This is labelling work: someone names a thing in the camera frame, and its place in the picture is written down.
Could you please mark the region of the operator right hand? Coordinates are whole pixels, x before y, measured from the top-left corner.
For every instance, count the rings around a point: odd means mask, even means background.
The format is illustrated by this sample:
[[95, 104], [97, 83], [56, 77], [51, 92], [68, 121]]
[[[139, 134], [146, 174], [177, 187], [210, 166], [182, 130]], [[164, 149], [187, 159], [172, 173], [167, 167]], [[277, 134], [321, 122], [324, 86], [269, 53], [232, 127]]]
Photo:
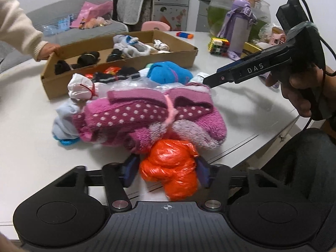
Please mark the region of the operator right hand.
[[[289, 78], [289, 85], [281, 84], [282, 96], [289, 100], [305, 118], [311, 117], [311, 103], [302, 97], [300, 89], [317, 88], [322, 85], [323, 70], [312, 66], [301, 73], [293, 74]], [[331, 112], [335, 112], [335, 77], [326, 76], [322, 93]]]

